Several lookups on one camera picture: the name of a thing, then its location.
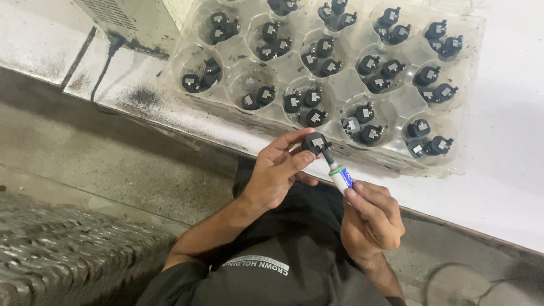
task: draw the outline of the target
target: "blue label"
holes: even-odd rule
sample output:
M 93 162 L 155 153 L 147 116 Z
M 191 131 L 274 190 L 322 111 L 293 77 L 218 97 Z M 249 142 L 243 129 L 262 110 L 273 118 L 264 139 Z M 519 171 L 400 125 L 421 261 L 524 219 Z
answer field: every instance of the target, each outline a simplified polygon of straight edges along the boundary
M 353 180 L 351 180 L 351 175 L 349 175 L 348 170 L 344 167 L 340 170 L 340 175 L 345 181 L 345 184 L 348 185 L 348 188 L 353 188 Z

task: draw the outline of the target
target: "black power cable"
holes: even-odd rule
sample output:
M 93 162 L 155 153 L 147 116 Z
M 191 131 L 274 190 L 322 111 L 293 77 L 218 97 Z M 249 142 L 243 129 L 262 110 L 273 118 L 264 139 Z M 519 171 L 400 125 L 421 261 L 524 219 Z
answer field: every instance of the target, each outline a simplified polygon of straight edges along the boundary
M 98 86 L 100 86 L 100 83 L 102 82 L 102 79 L 106 75 L 106 71 L 108 71 L 109 63 L 112 61 L 113 55 L 115 55 L 117 50 L 119 50 L 127 42 L 126 38 L 124 38 L 123 36 L 121 36 L 121 34 L 116 33 L 116 32 L 111 32 L 111 31 L 108 32 L 108 38 L 109 38 L 109 41 L 110 41 L 109 51 L 108 51 L 108 59 L 106 60 L 106 64 L 104 64 L 104 68 L 102 69 L 102 73 L 98 77 L 98 81 L 96 81 L 95 87 L 92 89 L 91 102 L 95 104 L 96 109 L 99 112 L 104 113 L 104 114 L 108 114 L 108 115 L 117 115 L 116 113 L 102 110 L 100 108 L 100 106 L 95 102 L 96 90 L 98 89 Z

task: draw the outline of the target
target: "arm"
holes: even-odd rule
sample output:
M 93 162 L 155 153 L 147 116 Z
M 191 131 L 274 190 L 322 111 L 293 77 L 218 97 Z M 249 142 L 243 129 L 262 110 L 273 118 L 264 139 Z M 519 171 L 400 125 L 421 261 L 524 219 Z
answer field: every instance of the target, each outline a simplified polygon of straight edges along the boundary
M 387 188 L 361 181 L 345 194 L 344 248 L 384 296 L 403 298 L 397 276 L 382 253 L 397 249 L 405 232 L 397 201 Z
M 317 185 L 317 180 L 302 172 L 316 159 L 315 154 L 301 147 L 291 150 L 314 131 L 305 128 L 285 134 L 259 152 L 242 195 L 181 235 L 163 270 L 194 259 L 213 261 L 212 250 L 232 242 L 258 217 L 278 207 L 296 179 Z

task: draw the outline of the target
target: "white machine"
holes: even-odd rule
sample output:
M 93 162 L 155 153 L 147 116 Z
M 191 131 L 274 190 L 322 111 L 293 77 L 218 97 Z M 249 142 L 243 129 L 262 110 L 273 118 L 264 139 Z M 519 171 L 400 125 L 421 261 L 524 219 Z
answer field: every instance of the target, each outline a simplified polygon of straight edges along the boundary
M 124 47 L 168 58 L 193 0 L 74 0 L 104 31 L 127 39 Z

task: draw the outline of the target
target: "machine vent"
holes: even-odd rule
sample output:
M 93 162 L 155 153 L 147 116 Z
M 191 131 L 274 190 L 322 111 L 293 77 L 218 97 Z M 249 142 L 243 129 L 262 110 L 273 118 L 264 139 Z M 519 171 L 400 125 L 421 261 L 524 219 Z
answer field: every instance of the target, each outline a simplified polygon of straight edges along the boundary
M 123 13 L 114 0 L 81 0 L 96 17 L 104 22 L 110 22 L 120 27 L 137 31 L 136 27 L 128 16 Z

